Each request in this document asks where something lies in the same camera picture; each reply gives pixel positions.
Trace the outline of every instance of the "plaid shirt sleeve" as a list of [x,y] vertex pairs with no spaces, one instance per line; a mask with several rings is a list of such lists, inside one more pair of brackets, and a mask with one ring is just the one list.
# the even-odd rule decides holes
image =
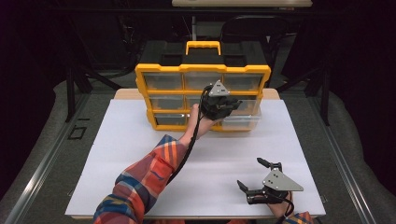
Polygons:
[[297,213],[293,217],[289,217],[283,221],[283,223],[289,224],[314,224],[309,212]]
[[97,207],[94,223],[142,223],[186,151],[175,138],[165,135],[146,157],[120,174],[113,193]]

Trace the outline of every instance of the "black seat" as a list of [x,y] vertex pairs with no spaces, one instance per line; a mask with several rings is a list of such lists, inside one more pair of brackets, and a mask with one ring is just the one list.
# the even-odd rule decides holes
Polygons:
[[[272,76],[280,40],[285,37],[288,28],[289,23],[279,17],[236,16],[223,24],[220,41],[224,43],[260,41],[265,60],[271,68]],[[269,87],[271,76],[265,87]]]

